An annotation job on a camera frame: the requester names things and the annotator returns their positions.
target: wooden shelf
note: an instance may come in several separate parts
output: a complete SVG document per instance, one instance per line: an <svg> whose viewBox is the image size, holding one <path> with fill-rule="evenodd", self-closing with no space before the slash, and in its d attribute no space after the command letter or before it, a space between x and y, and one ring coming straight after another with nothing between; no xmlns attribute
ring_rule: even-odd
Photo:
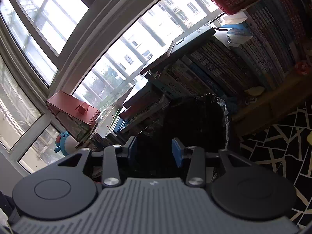
<svg viewBox="0 0 312 234"><path fill-rule="evenodd" d="M254 104L232 117L238 136L256 133L282 119L312 94L312 74L300 76L292 71L284 83L266 92Z"/></svg>

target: yellow object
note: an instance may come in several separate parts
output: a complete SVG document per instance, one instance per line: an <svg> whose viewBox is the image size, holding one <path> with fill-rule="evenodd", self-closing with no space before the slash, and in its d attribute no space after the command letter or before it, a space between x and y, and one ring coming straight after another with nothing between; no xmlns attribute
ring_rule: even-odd
<svg viewBox="0 0 312 234"><path fill-rule="evenodd" d="M312 145L312 132L307 136L307 141Z"/></svg>
<svg viewBox="0 0 312 234"><path fill-rule="evenodd" d="M258 97L264 92L264 90L265 90L264 87L258 86L258 87L252 87L248 90L245 90L245 92L250 96Z"/></svg>

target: blue plush toy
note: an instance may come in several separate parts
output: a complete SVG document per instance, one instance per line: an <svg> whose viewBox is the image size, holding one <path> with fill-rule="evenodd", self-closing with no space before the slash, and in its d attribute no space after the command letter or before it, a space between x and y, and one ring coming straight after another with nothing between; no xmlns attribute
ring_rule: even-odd
<svg viewBox="0 0 312 234"><path fill-rule="evenodd" d="M55 139L55 145L57 148L54 149L54 152L57 153L61 151L64 156L72 154L78 150L78 148L76 148L78 142L67 131L57 136Z"/></svg>

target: window pane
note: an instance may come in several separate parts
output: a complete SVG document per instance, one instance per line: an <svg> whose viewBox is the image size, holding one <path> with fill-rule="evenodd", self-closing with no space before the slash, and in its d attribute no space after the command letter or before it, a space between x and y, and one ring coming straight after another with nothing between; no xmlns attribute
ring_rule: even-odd
<svg viewBox="0 0 312 234"><path fill-rule="evenodd" d="M142 78L138 72L134 74L137 69L149 59L162 55L174 39L178 39L184 31L216 8L210 0L161 0L108 49L77 88L74 96L98 109L104 108ZM104 72L108 66L118 75L113 75L113 78L118 79L113 88L104 81L112 79ZM94 73L94 70L99 72L101 69L102 79Z"/></svg>
<svg viewBox="0 0 312 234"><path fill-rule="evenodd" d="M0 57L0 141L7 150L40 116Z"/></svg>
<svg viewBox="0 0 312 234"><path fill-rule="evenodd" d="M57 53L88 10L80 0L18 1Z"/></svg>
<svg viewBox="0 0 312 234"><path fill-rule="evenodd" d="M35 71L47 85L51 85L57 72L55 65L29 34L26 27L15 13L9 0L1 0L0 11L15 41L28 58Z"/></svg>
<svg viewBox="0 0 312 234"><path fill-rule="evenodd" d="M55 139L60 134L56 128L49 125L45 131L38 137L28 151L24 154L19 163L30 173L34 173L49 164L63 158L63 154L59 151L54 152L57 147Z"/></svg>

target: white logo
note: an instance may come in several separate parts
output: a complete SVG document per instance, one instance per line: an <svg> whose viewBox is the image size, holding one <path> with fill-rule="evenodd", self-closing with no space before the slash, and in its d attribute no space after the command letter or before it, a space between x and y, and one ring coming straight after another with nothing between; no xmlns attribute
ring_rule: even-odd
<svg viewBox="0 0 312 234"><path fill-rule="evenodd" d="M154 186L154 185L158 184L158 182L154 180L153 182L150 182L150 184L151 184L152 186Z"/></svg>

